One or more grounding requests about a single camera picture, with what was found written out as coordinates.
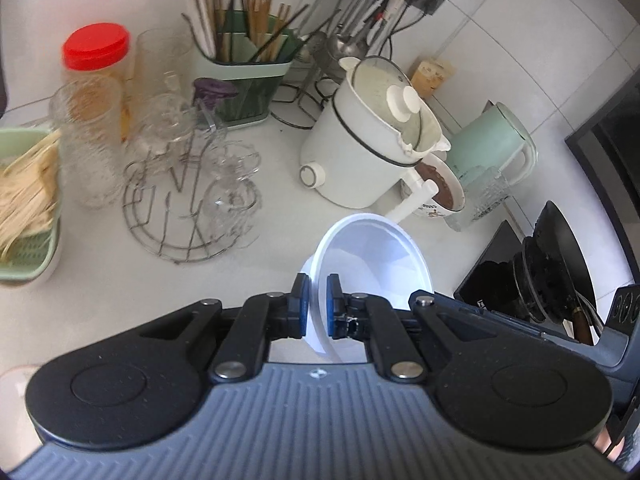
pot control knob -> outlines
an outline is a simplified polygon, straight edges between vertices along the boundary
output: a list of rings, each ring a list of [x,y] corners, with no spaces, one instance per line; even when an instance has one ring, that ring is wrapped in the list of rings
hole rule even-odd
[[[300,167],[300,180],[309,189],[324,184],[324,170],[317,162],[309,162]]]

green kettle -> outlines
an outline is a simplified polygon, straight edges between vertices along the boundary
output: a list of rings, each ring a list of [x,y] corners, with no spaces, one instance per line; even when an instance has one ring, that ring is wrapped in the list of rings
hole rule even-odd
[[[538,150],[528,131],[502,103],[489,108],[449,139],[447,165],[456,177],[467,182],[489,168],[503,171],[522,152],[524,165],[508,180],[512,186],[529,176],[538,161]]]

white electric pot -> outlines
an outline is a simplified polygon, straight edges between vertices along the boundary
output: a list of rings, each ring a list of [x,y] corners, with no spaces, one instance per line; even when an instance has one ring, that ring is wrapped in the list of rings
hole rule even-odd
[[[414,165],[429,152],[447,151],[450,144],[429,107],[420,99],[411,101],[413,89],[406,76],[388,60],[373,58],[373,63],[385,65],[380,76],[377,67],[364,72],[367,78],[357,83],[364,92],[353,84],[360,66],[348,70],[302,147],[300,179],[331,202],[354,209],[372,205],[404,180],[412,194],[387,215],[399,222],[438,192],[433,181],[421,179]],[[391,68],[385,72],[387,64]],[[396,94],[409,96],[400,103],[405,109],[391,102],[395,89],[388,89],[393,86],[400,87]]]

countertop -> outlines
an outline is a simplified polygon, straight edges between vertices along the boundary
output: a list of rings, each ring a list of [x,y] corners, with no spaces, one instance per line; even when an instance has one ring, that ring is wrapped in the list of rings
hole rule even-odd
[[[0,124],[41,115],[22,111]],[[325,231],[353,213],[302,186],[298,153],[306,135],[273,118],[230,133],[262,155],[254,177],[264,201],[260,237],[208,262],[178,266],[146,252],[128,232],[119,203],[90,211],[64,202],[63,252],[52,277],[41,285],[0,288],[0,372],[46,362],[201,298],[219,298],[230,307],[254,294],[290,290]],[[392,189],[370,211],[384,213],[398,201]],[[505,219],[514,226],[501,206],[462,234],[442,219],[411,216],[401,226],[423,252],[435,290],[452,296]],[[272,360],[312,362],[315,354],[304,347],[275,344]]]

green container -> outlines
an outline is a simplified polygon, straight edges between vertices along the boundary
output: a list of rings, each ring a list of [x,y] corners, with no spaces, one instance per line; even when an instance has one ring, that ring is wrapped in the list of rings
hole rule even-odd
[[[211,60],[205,56],[195,41],[196,48],[192,49],[190,63],[190,79],[210,77],[222,81],[229,81],[235,85],[238,95],[226,99],[218,104],[216,112],[227,127],[247,126],[265,120],[269,115],[269,106],[278,90],[282,78],[289,70],[289,62],[252,62],[248,60],[256,53],[255,45],[247,38],[244,26],[244,16],[240,10],[234,13],[233,23],[226,31],[231,33],[229,45],[233,63]],[[275,16],[270,16],[273,28]],[[289,29],[284,30],[286,41],[278,56],[279,59],[290,59],[301,41],[293,39]]]
[[[4,161],[27,152],[49,134],[30,128],[0,128],[0,167]],[[49,265],[58,244],[60,192],[53,227],[48,232],[20,238],[10,249],[10,259],[0,262],[0,282],[28,282]]]

